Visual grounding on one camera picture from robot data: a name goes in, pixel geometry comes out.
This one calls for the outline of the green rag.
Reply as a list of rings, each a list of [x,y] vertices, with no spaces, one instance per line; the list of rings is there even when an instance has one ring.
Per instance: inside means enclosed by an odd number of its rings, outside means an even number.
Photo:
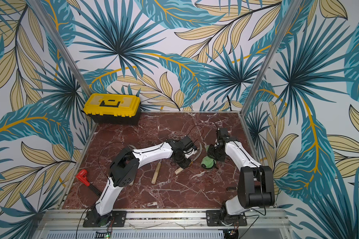
[[[206,156],[201,161],[201,167],[203,169],[206,169],[206,170],[212,170],[214,168],[217,169],[216,160],[214,158],[212,158],[213,150],[214,150],[213,144],[206,146]]]

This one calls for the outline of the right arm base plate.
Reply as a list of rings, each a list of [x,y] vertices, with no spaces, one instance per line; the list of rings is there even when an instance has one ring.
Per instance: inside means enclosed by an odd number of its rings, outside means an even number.
[[[206,210],[205,213],[209,227],[247,226],[247,220],[244,215],[229,215],[221,210]]]

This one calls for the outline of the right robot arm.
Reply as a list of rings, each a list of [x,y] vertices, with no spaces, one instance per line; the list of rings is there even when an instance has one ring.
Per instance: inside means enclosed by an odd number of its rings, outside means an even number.
[[[239,170],[237,195],[223,204],[224,216],[236,216],[254,207],[266,208],[275,204],[272,169],[254,160],[226,128],[216,130],[216,142],[209,146],[207,156],[220,162],[229,157]]]

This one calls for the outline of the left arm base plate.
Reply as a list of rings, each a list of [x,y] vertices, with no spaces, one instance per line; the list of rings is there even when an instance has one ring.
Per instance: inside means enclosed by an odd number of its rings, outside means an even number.
[[[121,228],[125,225],[126,211],[112,211],[109,214],[100,216],[96,210],[87,212],[83,222],[84,228],[115,227]]]

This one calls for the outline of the sickle labelled handle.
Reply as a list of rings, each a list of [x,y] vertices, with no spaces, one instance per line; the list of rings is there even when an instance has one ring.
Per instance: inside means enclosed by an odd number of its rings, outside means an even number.
[[[199,158],[199,156],[201,155],[202,153],[202,144],[201,142],[198,142],[198,146],[197,146],[197,151],[194,151],[191,156],[190,156],[190,164],[189,166]],[[184,169],[179,167],[176,171],[175,171],[175,175],[178,175],[180,174]]]

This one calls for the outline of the red clamp tool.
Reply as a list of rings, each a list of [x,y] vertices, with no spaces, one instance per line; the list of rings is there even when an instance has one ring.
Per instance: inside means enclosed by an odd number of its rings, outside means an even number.
[[[101,192],[88,181],[87,175],[88,171],[86,169],[82,169],[76,174],[75,178],[88,187],[96,196],[100,197]]]

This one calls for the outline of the yellow black toolbox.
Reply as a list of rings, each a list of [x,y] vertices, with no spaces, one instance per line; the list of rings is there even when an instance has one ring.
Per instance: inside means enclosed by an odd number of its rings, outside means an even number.
[[[141,100],[133,95],[92,94],[83,112],[95,123],[137,125],[141,117]]]

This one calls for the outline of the small dark object on table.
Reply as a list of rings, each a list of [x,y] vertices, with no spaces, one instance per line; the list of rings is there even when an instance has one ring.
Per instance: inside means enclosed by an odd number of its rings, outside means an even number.
[[[227,187],[226,191],[236,191],[237,187]]]

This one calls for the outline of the aluminium front rail frame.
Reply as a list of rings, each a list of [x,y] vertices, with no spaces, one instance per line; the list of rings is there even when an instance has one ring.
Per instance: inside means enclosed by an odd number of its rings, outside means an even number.
[[[214,209],[120,209],[111,226],[87,227],[83,210],[51,210],[35,239],[294,239],[285,210],[249,210],[239,222],[217,223]]]

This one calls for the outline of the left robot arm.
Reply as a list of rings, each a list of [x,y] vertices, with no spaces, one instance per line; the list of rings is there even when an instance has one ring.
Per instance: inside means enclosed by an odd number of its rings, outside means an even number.
[[[198,147],[189,136],[180,140],[167,139],[158,145],[143,149],[132,149],[129,146],[122,149],[112,160],[107,184],[95,204],[95,215],[110,215],[122,189],[135,179],[140,167],[171,158],[178,167],[185,169],[191,164],[190,158],[197,153]]]

